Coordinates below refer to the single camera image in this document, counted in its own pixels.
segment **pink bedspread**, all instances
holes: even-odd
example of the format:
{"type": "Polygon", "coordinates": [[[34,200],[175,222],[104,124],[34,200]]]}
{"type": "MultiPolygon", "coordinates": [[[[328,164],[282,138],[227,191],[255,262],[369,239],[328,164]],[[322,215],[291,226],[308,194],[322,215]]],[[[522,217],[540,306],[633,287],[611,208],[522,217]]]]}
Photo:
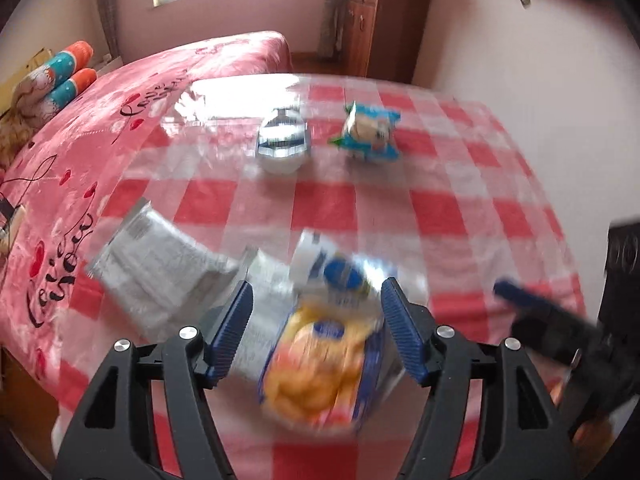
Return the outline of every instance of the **pink bedspread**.
{"type": "Polygon", "coordinates": [[[107,199],[160,117],[190,82],[290,72],[277,32],[201,41],[167,50],[98,79],[25,147],[0,184],[28,216],[0,267],[0,342],[58,396],[60,327],[81,246],[107,199]]]}

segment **blue label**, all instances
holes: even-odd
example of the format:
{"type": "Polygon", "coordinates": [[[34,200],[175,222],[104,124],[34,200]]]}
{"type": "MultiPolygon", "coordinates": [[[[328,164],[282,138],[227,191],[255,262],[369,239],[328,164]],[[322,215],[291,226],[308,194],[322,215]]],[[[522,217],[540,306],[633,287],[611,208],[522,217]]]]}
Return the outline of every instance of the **blue label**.
{"type": "Polygon", "coordinates": [[[364,278],[343,258],[334,258],[324,268],[326,282],[337,290],[359,291],[364,285],[364,278]]]}
{"type": "Polygon", "coordinates": [[[314,323],[314,334],[327,339],[342,339],[344,326],[340,322],[323,319],[314,323]]]}

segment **red and white checkered tablecloth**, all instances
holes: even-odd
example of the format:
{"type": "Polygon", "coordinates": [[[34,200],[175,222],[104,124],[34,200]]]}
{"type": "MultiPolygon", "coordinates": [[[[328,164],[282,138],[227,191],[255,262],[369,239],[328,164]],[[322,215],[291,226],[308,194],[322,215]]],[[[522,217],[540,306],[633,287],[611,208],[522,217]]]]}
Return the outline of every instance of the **red and white checkered tablecloth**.
{"type": "MultiPolygon", "coordinates": [[[[78,153],[91,152],[82,136],[76,142],[78,153]]],[[[583,309],[574,261],[539,181],[502,125],[478,103],[337,76],[200,81],[155,124],[131,131],[103,166],[101,192],[94,188],[91,202],[79,209],[84,216],[69,212],[80,220],[65,235],[91,231],[86,242],[67,242],[79,246],[73,252],[78,272],[59,320],[58,436],[113,342],[123,336],[140,342],[135,327],[81,269],[142,196],[215,252],[237,257],[251,244],[289,261],[309,227],[344,250],[423,272],[430,287],[424,302],[436,320],[476,341],[497,344],[508,334],[513,313],[492,295],[503,276],[583,309]],[[311,130],[312,161],[291,176],[264,174],[253,158],[260,118],[292,98],[311,130]],[[327,145],[340,133],[344,105],[352,101],[402,113],[394,132],[399,162],[367,164],[327,145]],[[78,231],[89,223],[87,213],[91,227],[78,231]]],[[[51,187],[63,179],[52,177],[51,187]]],[[[155,400],[161,396],[161,388],[154,391],[155,400]]],[[[357,437],[326,441],[268,421],[255,392],[233,378],[207,397],[241,480],[395,478],[426,399],[403,380],[357,437]]],[[[470,463],[479,397],[474,383],[454,472],[470,463]]],[[[157,402],[154,410],[163,465],[175,472],[166,408],[157,402]]]]}

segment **pink wall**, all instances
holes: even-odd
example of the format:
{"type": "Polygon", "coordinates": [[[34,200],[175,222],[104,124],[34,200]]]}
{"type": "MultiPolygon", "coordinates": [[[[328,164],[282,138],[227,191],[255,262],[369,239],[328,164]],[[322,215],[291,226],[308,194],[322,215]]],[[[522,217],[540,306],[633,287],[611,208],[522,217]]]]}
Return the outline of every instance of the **pink wall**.
{"type": "Polygon", "coordinates": [[[95,0],[21,0],[0,32],[0,82],[41,48],[58,52],[78,40],[94,48],[90,66],[109,51],[95,0]]]}
{"type": "Polygon", "coordinates": [[[159,7],[153,0],[118,0],[118,40],[130,62],[180,44],[276,30],[293,52],[318,47],[325,0],[177,0],[159,7]]]}
{"type": "Polygon", "coordinates": [[[545,186],[594,316],[607,227],[640,214],[640,48],[585,0],[432,0],[414,84],[487,104],[545,186]]]}

